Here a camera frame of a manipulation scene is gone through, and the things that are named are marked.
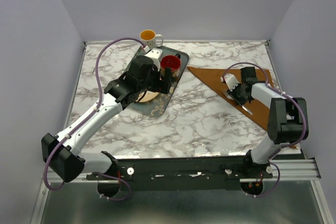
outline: cable clip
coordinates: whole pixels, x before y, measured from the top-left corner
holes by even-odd
[[[145,51],[146,54],[151,50],[149,46],[145,46],[142,49]]]

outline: mug handle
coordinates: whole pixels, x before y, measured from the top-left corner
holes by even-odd
[[[161,43],[156,42],[157,47],[161,47],[163,45],[163,37],[161,34],[156,35],[156,39],[161,38]]]

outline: metal utensil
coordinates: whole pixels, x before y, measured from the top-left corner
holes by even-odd
[[[230,99],[230,100],[235,100],[235,99],[233,99],[233,97],[226,91],[226,90],[223,90],[223,93],[224,93],[224,95],[226,96],[226,98],[228,98],[228,99]],[[245,110],[247,113],[249,113],[250,115],[253,115],[253,113],[252,113],[252,111],[251,110],[249,110],[248,108],[246,108],[244,105],[242,105],[242,104],[239,104],[239,103],[237,103],[239,106],[241,106],[241,108],[243,109],[243,110]]]

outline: metal floor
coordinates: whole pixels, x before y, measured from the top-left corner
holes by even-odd
[[[265,184],[266,189],[272,184]],[[242,191],[143,191],[110,202],[100,199],[96,189],[96,183],[70,183],[51,191],[42,223],[323,223],[309,181],[281,182],[257,199]]]

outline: gray tray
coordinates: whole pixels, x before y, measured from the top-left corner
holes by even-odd
[[[175,55],[175,54],[180,54],[181,55],[181,74],[179,76],[179,78],[172,82],[172,87],[170,88],[170,91],[168,94],[159,94],[157,97],[155,97],[153,100],[149,101],[149,102],[143,102],[143,103],[132,103],[130,104],[128,107],[132,108],[134,110],[140,111],[146,115],[150,115],[150,116],[154,116],[154,117],[159,117],[161,116],[165,110],[167,109],[167,106],[170,102],[170,99],[172,98],[175,89],[177,87],[178,82],[181,79],[181,76],[187,66],[187,63],[189,61],[189,55],[186,54],[185,52],[181,52],[169,47],[165,47],[162,46],[160,47],[160,49],[162,49],[162,55],[160,57],[160,61],[161,59],[166,56],[166,55]],[[139,55],[139,54],[144,54],[144,52],[141,50],[141,47],[139,48],[139,50],[135,53],[134,57]]]

